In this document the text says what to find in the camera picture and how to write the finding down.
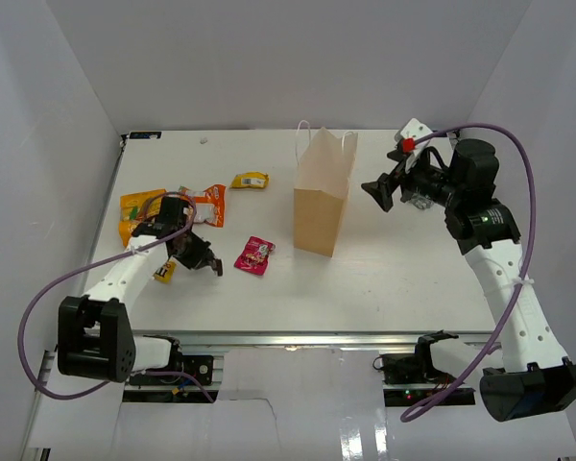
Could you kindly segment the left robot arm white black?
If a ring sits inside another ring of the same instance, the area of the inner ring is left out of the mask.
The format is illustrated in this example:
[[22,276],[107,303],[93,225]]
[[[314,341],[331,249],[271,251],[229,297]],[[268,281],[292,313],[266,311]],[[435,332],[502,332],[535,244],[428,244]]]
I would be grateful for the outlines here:
[[166,371],[177,343],[162,336],[135,335],[129,314],[166,262],[188,270],[210,268],[220,277],[223,263],[210,243],[192,231],[195,201],[164,193],[158,214],[138,224],[125,252],[105,276],[80,297],[59,307],[58,368],[66,376],[124,382],[135,373]]

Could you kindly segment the blue label left corner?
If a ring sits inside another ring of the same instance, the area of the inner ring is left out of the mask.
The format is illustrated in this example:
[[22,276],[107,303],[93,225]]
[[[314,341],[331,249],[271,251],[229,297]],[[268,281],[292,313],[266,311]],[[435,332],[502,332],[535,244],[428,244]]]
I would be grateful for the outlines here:
[[162,136],[162,132],[130,132],[129,139],[134,140],[155,140],[160,139]]

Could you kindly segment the aluminium table front rail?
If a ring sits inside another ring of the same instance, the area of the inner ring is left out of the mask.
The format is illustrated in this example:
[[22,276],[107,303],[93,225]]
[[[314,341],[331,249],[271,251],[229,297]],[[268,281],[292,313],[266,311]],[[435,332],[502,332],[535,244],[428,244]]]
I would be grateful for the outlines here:
[[357,346],[378,347],[412,345],[426,332],[260,332],[260,331],[145,331],[135,335],[167,336],[190,346],[261,346],[261,347],[314,347],[314,346]]

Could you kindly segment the small yellow candy packet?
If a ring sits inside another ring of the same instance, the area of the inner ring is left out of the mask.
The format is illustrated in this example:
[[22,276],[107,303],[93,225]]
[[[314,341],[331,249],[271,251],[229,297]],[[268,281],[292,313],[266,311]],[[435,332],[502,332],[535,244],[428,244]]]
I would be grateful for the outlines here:
[[171,282],[177,267],[177,262],[173,258],[169,258],[160,268],[154,273],[154,279],[158,282],[168,284]]

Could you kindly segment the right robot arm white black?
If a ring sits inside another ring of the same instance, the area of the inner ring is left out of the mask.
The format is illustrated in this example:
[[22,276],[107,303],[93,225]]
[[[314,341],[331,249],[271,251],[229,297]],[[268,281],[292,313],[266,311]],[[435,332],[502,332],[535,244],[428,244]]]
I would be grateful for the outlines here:
[[400,140],[388,157],[395,169],[362,188],[388,211],[392,194],[444,208],[444,221],[483,290],[500,348],[480,350],[439,331],[422,336],[416,354],[426,376],[447,373],[479,391],[498,422],[560,412],[576,400],[576,363],[545,319],[532,281],[521,274],[527,253],[512,212],[494,198],[499,162],[482,140],[459,141],[451,162],[431,164],[439,152]]

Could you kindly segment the orange snack packet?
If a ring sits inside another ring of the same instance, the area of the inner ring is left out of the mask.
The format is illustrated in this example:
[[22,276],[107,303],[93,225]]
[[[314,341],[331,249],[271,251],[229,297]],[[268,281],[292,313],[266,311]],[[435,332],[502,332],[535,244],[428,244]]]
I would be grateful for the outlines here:
[[207,224],[222,228],[225,223],[226,187],[223,184],[213,184],[205,190],[195,191],[181,186],[179,193],[191,197],[196,202],[196,224]]

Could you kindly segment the small yellow snack packet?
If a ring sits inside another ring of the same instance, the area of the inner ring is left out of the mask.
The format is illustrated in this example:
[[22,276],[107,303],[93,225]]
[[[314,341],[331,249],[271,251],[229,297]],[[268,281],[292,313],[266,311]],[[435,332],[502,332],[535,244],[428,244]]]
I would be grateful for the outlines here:
[[237,174],[230,184],[231,189],[265,189],[269,176],[261,172],[246,172]]

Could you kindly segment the magenta candy packet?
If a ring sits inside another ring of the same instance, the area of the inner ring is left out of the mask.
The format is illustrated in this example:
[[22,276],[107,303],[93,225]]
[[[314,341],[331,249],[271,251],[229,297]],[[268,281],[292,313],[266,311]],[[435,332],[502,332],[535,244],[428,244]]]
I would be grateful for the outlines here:
[[276,248],[270,241],[251,236],[244,250],[234,262],[234,267],[246,273],[262,277],[269,264],[269,256]]

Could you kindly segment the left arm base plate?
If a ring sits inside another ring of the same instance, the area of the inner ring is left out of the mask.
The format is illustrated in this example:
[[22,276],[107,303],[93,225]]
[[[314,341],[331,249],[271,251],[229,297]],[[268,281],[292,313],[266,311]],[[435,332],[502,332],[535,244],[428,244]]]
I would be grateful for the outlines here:
[[[179,355],[176,370],[196,378],[202,386],[210,386],[213,382],[214,357],[212,355]],[[137,391],[172,391],[175,388],[196,388],[190,379],[183,376],[150,376],[138,374],[131,376],[127,385]]]

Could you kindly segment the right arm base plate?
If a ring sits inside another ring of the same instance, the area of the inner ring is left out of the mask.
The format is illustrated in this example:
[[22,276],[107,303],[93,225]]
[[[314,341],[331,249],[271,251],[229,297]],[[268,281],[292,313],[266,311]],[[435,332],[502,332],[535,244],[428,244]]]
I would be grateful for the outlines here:
[[412,352],[383,353],[375,358],[372,367],[383,375],[385,406],[408,408],[446,390],[455,377],[434,368],[430,346],[458,338],[440,330],[421,336]]

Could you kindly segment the silver grey snack packet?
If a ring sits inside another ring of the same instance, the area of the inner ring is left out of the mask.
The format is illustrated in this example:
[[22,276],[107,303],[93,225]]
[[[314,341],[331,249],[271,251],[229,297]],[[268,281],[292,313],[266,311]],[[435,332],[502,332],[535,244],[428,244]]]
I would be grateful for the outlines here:
[[433,205],[435,205],[435,203],[431,199],[418,194],[413,195],[408,200],[408,203],[421,211],[430,209]]

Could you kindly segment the brown paper bag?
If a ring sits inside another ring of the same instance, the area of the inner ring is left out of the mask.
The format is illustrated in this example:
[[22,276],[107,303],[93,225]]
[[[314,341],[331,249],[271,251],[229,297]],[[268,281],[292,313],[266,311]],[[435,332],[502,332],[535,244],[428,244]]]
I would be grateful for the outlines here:
[[337,137],[320,128],[307,135],[307,147],[295,151],[293,245],[331,257],[348,203],[358,133],[346,131]]

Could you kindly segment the large yellow snack bag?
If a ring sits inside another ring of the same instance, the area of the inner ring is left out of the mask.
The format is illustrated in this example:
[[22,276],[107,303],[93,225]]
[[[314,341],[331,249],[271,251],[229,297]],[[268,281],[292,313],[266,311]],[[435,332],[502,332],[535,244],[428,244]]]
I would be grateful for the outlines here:
[[158,215],[162,195],[165,193],[165,189],[155,189],[120,197],[118,233],[124,247],[128,246],[132,232],[141,222]]

